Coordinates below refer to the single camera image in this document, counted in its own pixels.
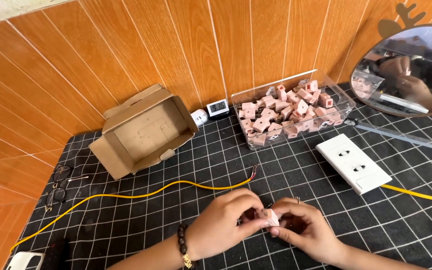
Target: cardboard box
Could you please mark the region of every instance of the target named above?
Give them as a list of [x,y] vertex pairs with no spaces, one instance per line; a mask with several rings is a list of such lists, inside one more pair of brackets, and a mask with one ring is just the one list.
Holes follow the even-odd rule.
[[159,83],[103,115],[103,135],[89,149],[115,180],[169,159],[198,132],[181,98]]

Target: beaded bracelet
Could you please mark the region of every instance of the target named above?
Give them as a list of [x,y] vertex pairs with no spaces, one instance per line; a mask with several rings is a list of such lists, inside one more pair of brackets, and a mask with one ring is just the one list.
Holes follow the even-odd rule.
[[188,228],[186,224],[180,224],[177,228],[177,243],[179,244],[179,252],[183,255],[184,266],[191,269],[193,267],[193,263],[188,255],[188,247],[186,246],[186,239],[184,238],[184,232]]

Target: wall socket plate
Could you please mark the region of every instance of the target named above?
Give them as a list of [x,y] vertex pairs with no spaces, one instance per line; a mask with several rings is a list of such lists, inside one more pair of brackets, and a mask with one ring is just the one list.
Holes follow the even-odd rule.
[[345,134],[316,145],[316,150],[321,153],[358,195],[362,195],[392,180],[381,167],[371,160]]

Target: black grid mat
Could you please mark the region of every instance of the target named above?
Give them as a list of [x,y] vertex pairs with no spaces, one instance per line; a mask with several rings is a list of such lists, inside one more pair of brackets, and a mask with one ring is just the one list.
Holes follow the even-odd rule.
[[[357,104],[350,117],[432,139],[432,116],[406,119]],[[68,201],[45,213],[44,194],[52,186],[49,181],[21,237],[33,234],[94,194],[141,195],[176,180],[230,186],[246,180],[251,167],[260,163],[262,169],[245,187],[258,194],[264,205],[282,197],[299,196],[323,212],[342,242],[432,269],[432,201],[384,188],[358,196],[315,150],[317,144],[341,133],[393,177],[388,184],[432,195],[432,149],[341,125],[251,151],[236,117],[231,116],[205,123],[195,138],[177,149],[177,155],[121,181],[113,181],[87,148],[101,136],[100,132],[74,136],[59,164],[74,167],[72,177],[89,175],[89,179],[69,183]],[[148,199],[97,197],[15,251],[45,252],[51,243],[65,237],[70,240],[72,269],[103,269],[173,235],[181,222],[191,224],[215,196],[225,192],[178,184]],[[334,267],[322,265],[260,231],[223,254],[204,259],[200,269]]]

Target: gold charm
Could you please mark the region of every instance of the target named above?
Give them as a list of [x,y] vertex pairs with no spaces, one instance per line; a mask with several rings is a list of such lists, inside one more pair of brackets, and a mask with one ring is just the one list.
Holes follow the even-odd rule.
[[188,256],[188,253],[183,255],[183,260],[184,260],[184,266],[186,266],[187,268],[191,268],[193,266],[191,259]]

